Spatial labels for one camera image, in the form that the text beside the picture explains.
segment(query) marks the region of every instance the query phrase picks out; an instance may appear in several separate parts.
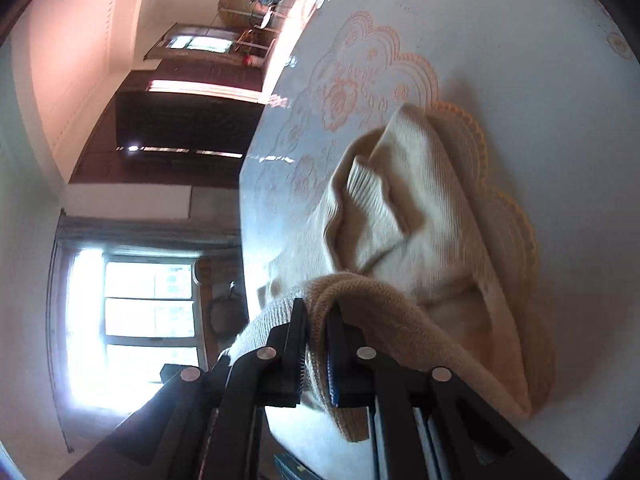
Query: beige cloth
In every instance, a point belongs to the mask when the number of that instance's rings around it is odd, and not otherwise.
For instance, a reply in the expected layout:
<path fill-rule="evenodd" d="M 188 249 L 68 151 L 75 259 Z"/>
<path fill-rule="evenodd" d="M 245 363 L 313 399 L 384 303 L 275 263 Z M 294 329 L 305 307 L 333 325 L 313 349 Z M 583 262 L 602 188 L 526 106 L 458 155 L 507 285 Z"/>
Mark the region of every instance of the beige cloth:
<path fill-rule="evenodd" d="M 293 298 L 305 298 L 305 399 L 349 440 L 366 438 L 367 427 L 362 410 L 329 407 L 322 334 L 336 300 L 367 343 L 400 364 L 450 367 L 508 418 L 532 413 L 516 322 L 446 150 L 418 108 L 404 105 L 384 131 L 348 147 L 306 225 L 270 263 L 267 292 L 273 303 L 238 337 L 232 359 L 263 345 L 288 321 Z M 526 357 L 528 368 L 544 370 L 535 354 Z"/>

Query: curtain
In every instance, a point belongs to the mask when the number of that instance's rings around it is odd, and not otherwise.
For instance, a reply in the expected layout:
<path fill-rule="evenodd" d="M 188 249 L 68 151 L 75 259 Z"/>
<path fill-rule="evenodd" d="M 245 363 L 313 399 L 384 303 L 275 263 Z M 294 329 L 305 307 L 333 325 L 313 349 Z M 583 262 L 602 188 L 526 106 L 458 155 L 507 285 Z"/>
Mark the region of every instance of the curtain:
<path fill-rule="evenodd" d="M 224 265 L 233 255 L 239 259 L 239 236 L 212 232 L 204 224 L 191 221 L 113 221 L 73 218 L 65 216 L 63 212 L 50 261 L 46 322 L 50 384 L 69 453 L 92 449 L 129 415 L 84 406 L 71 394 L 67 349 L 72 341 L 72 329 L 66 315 L 70 304 L 70 280 L 81 251 L 91 248 L 121 254 L 209 256 Z M 95 298 L 87 297 L 86 300 L 95 301 Z M 77 347 L 78 340 L 73 341 Z"/>

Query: window pane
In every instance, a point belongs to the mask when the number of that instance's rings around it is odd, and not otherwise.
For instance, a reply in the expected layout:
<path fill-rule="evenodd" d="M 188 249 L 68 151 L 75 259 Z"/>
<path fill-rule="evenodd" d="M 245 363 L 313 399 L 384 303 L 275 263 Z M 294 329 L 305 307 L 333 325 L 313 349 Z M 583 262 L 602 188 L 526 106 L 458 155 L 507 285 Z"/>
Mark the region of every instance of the window pane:
<path fill-rule="evenodd" d="M 219 52 L 224 54 L 233 41 L 222 40 L 221 38 L 208 38 L 206 36 L 196 36 L 193 38 L 188 49 L 191 50 L 208 50 L 209 52 Z"/>
<path fill-rule="evenodd" d="M 198 366 L 195 348 L 107 345 L 107 367 L 117 382 L 160 382 L 165 364 Z"/>
<path fill-rule="evenodd" d="M 195 337 L 192 301 L 114 300 L 104 305 L 107 335 Z"/>
<path fill-rule="evenodd" d="M 191 266 L 109 262 L 104 295 L 116 298 L 191 299 Z"/>
<path fill-rule="evenodd" d="M 185 48 L 193 36 L 176 36 L 169 43 L 169 48 Z"/>

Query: bright window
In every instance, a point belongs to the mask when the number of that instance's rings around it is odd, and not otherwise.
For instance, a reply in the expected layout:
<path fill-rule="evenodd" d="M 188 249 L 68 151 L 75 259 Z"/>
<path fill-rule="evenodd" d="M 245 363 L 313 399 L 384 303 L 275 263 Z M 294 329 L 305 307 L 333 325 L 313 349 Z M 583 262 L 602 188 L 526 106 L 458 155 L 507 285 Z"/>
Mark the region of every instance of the bright window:
<path fill-rule="evenodd" d="M 66 350 L 79 404 L 133 412 L 164 364 L 204 365 L 191 260 L 82 251 L 69 281 Z"/>
<path fill-rule="evenodd" d="M 225 54 L 233 44 L 231 40 L 210 38 L 209 36 L 175 36 L 169 43 L 169 48 L 188 48 L 190 50 L 208 50 Z"/>

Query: silver screw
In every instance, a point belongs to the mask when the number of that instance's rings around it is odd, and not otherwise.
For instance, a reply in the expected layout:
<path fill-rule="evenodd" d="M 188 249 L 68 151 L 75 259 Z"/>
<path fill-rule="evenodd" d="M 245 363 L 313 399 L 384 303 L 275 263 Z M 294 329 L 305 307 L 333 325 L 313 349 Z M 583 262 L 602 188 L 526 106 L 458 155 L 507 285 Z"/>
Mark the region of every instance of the silver screw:
<path fill-rule="evenodd" d="M 180 372 L 180 378 L 186 383 L 193 383 L 200 377 L 200 370 L 196 367 L 189 366 Z"/>
<path fill-rule="evenodd" d="M 433 369 L 431 376 L 439 383 L 446 383 L 451 378 L 451 371 L 448 368 L 439 366 Z"/>
<path fill-rule="evenodd" d="M 360 348 L 358 348 L 356 355 L 360 359 L 368 361 L 369 359 L 373 359 L 376 356 L 376 351 L 370 346 L 361 346 Z"/>
<path fill-rule="evenodd" d="M 273 359 L 274 357 L 276 357 L 276 354 L 277 352 L 275 348 L 272 348 L 270 346 L 263 346 L 258 350 L 258 353 L 256 355 L 258 356 L 258 359 L 268 361 L 269 359 Z"/>

